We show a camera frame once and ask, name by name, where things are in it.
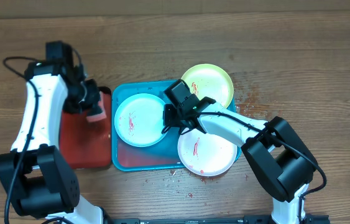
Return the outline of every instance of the tabletop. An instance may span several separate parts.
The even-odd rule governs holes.
[[[112,90],[177,79],[199,63],[224,68],[237,112],[285,118],[326,172],[328,185],[307,196],[306,212],[350,223],[350,11],[0,20],[0,154],[17,136],[27,97],[24,81],[2,59],[44,58],[44,44],[52,40],[78,49],[90,77]],[[11,65],[23,70],[26,63]],[[212,179],[186,169],[175,175],[114,166],[75,172],[81,194],[113,218],[242,217],[272,210],[244,156]],[[311,187],[320,183],[315,173]],[[5,198],[0,184],[0,223]],[[41,222],[13,209],[10,218]]]

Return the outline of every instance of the yellow plate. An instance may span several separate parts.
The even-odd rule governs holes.
[[[233,82],[227,72],[216,65],[195,65],[184,73],[182,80],[200,100],[207,96],[227,108],[233,99]]]

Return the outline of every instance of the wood grain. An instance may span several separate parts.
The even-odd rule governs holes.
[[[350,0],[0,0],[0,19],[350,10]]]
[[[1,60],[43,58],[44,43],[58,39],[76,47],[90,76],[111,89],[180,78],[199,63],[224,68],[238,112],[288,120],[326,172],[328,186],[308,196],[306,211],[350,223],[350,11],[0,20],[0,153],[17,136],[26,99],[24,82]],[[25,69],[25,62],[13,66]],[[181,169],[175,176],[114,166],[76,173],[82,194],[114,218],[240,217],[272,209],[243,156],[213,180]],[[316,174],[311,185],[320,182]],[[5,198],[0,184],[0,223]],[[11,218],[24,222],[13,210]]]

